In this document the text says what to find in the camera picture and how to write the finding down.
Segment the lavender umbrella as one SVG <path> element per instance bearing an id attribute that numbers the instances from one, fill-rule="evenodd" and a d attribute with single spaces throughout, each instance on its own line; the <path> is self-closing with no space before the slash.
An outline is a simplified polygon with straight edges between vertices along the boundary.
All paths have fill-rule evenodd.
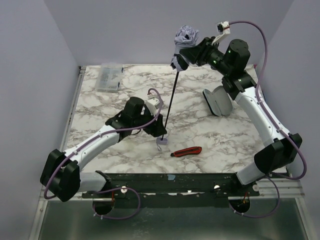
<path id="1" fill-rule="evenodd" d="M 179 78 L 179 73 L 187 70 L 190 65 L 190 61 L 180 54 L 180 50 L 195 47 L 197 44 L 198 38 L 199 38 L 199 31 L 189 25 L 183 25 L 178 29 L 178 31 L 175 34 L 175 37 L 174 37 L 175 49 L 174 49 L 173 57 L 170 62 L 170 66 L 172 67 L 173 70 L 176 70 L 176 75 L 175 75 L 170 103 L 169 103 L 169 107 L 168 107 L 167 115 L 165 119 L 165 124 L 164 124 L 165 128 L 167 127 L 168 118 L 171 111 L 173 98 L 174 98 L 174 94 L 175 94 L 175 90 L 176 90 L 176 86 Z"/>

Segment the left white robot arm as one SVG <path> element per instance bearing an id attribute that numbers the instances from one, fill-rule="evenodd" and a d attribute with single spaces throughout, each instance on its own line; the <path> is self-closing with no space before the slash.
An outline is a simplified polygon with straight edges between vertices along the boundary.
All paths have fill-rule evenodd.
<path id="1" fill-rule="evenodd" d="M 161 109 L 163 101 L 151 97 L 147 101 L 131 97 L 114 117 L 92 136 L 76 146 L 60 151 L 55 149 L 47 157 L 40 177 L 45 187 L 44 198 L 70 200 L 76 193 L 100 192 L 106 188 L 109 178 L 100 171 L 83 173 L 84 167 L 101 152 L 130 136 L 134 130 L 143 130 L 155 138 L 166 134 Z"/>

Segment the red black utility knife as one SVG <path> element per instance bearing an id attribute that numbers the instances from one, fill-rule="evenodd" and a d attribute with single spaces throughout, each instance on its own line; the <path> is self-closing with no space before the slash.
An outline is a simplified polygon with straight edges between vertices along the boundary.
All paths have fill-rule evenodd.
<path id="1" fill-rule="evenodd" d="M 202 147 L 193 146 L 193 147 L 188 147 L 188 148 L 174 151 L 170 154 L 170 156 L 179 158 L 179 157 L 184 157 L 188 155 L 199 155 L 201 152 L 202 152 Z"/>

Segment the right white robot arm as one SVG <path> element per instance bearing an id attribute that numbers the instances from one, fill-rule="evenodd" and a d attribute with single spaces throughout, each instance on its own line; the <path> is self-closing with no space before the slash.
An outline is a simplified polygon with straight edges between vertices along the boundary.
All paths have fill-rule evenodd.
<path id="1" fill-rule="evenodd" d="M 236 183 L 245 186 L 292 163 L 302 138 L 280 124 L 262 97 L 256 95 L 257 84 L 245 71 L 251 56 L 248 44 L 234 39 L 222 53 L 213 41 L 214 37 L 205 37 L 198 45 L 183 48 L 179 53 L 193 65 L 208 64 L 222 74 L 224 90 L 246 112 L 262 139 L 264 149 L 254 155 L 253 163 L 235 174 Z"/>

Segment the black grey umbrella case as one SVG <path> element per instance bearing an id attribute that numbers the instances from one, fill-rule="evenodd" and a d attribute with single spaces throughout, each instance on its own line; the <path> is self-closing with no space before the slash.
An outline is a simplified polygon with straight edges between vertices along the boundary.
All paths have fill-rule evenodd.
<path id="1" fill-rule="evenodd" d="M 209 107 L 210 112 L 217 117 L 229 116 L 234 107 L 232 101 L 223 88 L 223 86 L 216 87 L 213 91 L 204 89 L 202 91 L 204 99 Z"/>

